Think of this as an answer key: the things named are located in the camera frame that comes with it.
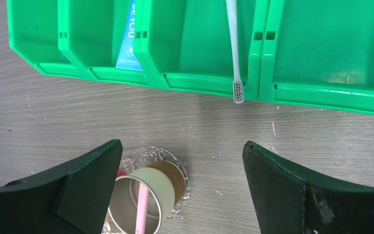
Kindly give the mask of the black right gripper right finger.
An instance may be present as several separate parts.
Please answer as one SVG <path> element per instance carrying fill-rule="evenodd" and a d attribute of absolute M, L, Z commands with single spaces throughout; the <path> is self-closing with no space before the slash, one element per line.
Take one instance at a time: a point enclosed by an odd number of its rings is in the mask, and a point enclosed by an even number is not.
<path fill-rule="evenodd" d="M 248 141 L 245 175 L 263 234 L 374 234 L 374 187 L 311 170 Z"/>

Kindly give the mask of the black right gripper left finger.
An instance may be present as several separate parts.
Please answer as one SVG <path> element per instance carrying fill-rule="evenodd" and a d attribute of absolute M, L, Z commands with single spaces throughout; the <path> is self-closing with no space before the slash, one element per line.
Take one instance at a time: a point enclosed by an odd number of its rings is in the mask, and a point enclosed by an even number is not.
<path fill-rule="evenodd" d="M 118 139 L 0 187 L 0 234 L 99 234 L 123 147 Z"/>

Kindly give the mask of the brown steel cup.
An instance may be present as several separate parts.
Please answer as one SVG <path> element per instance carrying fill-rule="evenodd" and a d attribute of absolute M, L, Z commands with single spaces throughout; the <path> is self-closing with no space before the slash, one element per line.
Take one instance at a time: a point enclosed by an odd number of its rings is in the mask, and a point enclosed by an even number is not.
<path fill-rule="evenodd" d="M 125 234 L 156 234 L 185 194 L 184 175 L 174 163 L 156 161 L 114 184 L 109 212 Z"/>

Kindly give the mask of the pink toothbrush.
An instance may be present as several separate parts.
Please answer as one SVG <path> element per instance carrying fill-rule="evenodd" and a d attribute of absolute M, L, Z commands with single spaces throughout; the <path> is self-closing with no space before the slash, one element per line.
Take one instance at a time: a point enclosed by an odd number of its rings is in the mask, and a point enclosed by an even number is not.
<path fill-rule="evenodd" d="M 139 183 L 137 214 L 135 234 L 144 234 L 146 230 L 147 211 L 149 203 L 149 189 L 142 183 Z"/>

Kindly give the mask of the clear oval acrylic tray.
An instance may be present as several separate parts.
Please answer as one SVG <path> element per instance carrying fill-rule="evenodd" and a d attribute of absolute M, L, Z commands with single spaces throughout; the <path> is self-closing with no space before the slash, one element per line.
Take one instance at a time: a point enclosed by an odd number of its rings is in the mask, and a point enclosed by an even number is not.
<path fill-rule="evenodd" d="M 149 191 L 147 234 L 158 233 L 163 222 L 176 217 L 189 202 L 187 172 L 171 152 L 157 146 L 124 151 L 101 231 L 103 234 L 136 232 L 140 185 Z"/>

